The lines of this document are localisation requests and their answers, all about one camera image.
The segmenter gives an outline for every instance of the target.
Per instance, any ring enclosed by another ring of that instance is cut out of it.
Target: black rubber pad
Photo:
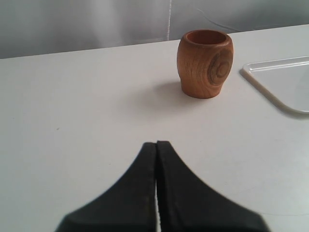
[[[103,195],[66,215],[56,232],[155,232],[155,157],[156,145],[145,143],[127,172]]]
[[[162,232],[268,232],[263,219],[212,190],[169,142],[157,143],[156,181]]]

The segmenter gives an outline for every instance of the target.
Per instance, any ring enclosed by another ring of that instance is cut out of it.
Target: wood grain
[[[213,30],[186,33],[177,52],[182,90],[194,98],[217,96],[233,63],[232,39]]]

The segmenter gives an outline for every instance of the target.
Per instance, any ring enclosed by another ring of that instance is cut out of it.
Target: cup rim
[[[219,43],[212,43],[212,44],[204,44],[204,43],[195,43],[191,40],[188,39],[188,35],[191,33],[196,33],[196,32],[200,32],[200,31],[211,31],[211,32],[217,32],[223,36],[225,36],[225,40]],[[230,36],[222,31],[218,31],[218,30],[209,30],[209,29],[198,29],[198,30],[192,30],[187,32],[186,34],[183,35],[183,39],[186,40],[186,42],[190,43],[190,44],[194,44],[197,46],[222,46],[222,45],[226,45],[228,43],[228,41],[230,40]]]

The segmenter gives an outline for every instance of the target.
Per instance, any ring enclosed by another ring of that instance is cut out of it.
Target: wooden pot
[[[217,96],[232,63],[233,43],[227,34],[214,30],[186,33],[177,52],[177,69],[183,92],[194,98]]]

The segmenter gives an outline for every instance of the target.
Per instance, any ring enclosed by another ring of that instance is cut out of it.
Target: white wall
[[[0,58],[306,23],[308,0],[0,0]]]

